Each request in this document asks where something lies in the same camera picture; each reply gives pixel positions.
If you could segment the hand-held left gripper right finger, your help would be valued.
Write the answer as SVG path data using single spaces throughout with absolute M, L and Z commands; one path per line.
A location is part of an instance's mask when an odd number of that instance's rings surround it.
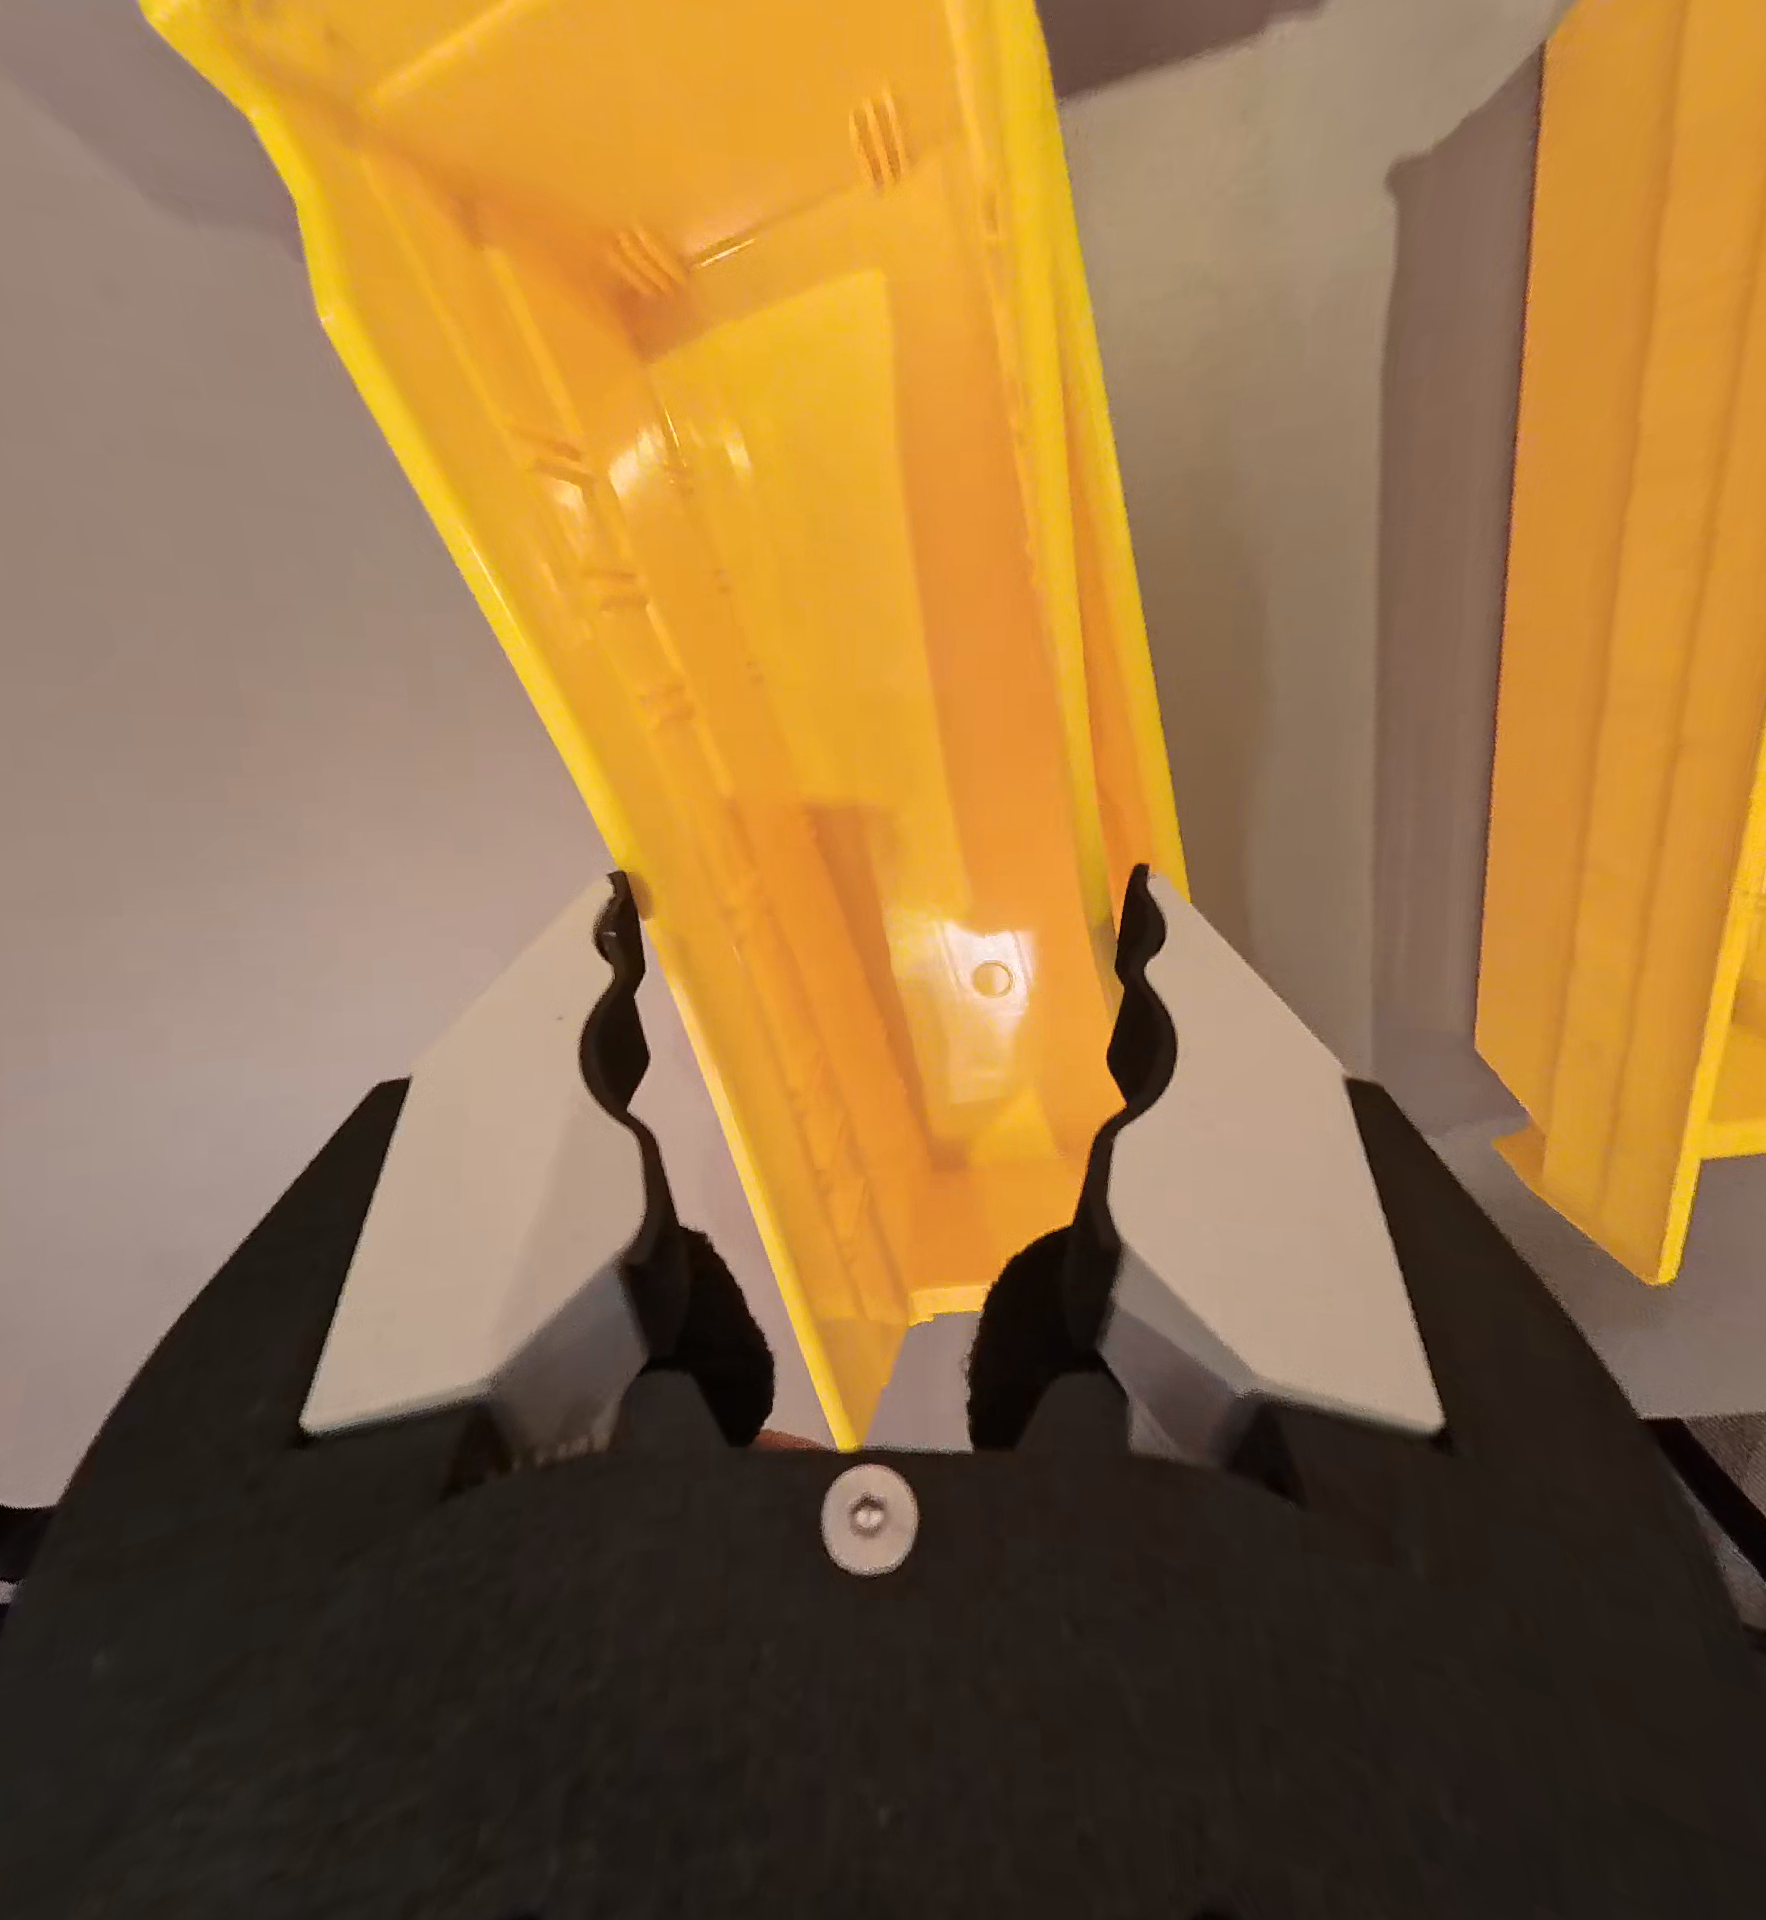
M 1114 978 L 1120 1106 L 1078 1196 L 1078 1351 L 1120 1387 L 1130 1446 L 1227 1460 L 1268 1409 L 1440 1434 L 1342 1060 L 1148 867 Z

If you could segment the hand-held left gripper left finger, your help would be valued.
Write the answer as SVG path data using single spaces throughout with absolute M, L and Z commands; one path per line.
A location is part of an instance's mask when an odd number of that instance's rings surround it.
M 688 1306 L 632 1092 L 650 1067 L 628 872 L 593 880 L 413 1060 L 301 1405 L 307 1437 L 483 1412 L 600 1447 Z

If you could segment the yellow plastic storage bin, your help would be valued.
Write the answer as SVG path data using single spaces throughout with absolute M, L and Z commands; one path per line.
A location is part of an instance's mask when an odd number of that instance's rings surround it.
M 639 890 L 836 1446 L 1186 880 L 1035 2 L 143 2 Z
M 1766 2 L 1544 46 L 1477 1052 L 1638 1282 L 1766 1155 Z

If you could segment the grey desk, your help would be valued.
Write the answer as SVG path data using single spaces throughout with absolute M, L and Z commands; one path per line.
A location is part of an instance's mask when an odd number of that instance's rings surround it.
M 1564 2 L 1046 2 L 1188 877 L 1646 1412 L 1766 1412 L 1766 1158 L 1638 1289 L 1471 1057 L 1540 51 Z M 0 2 L 0 1502 L 608 867 L 136 2 Z

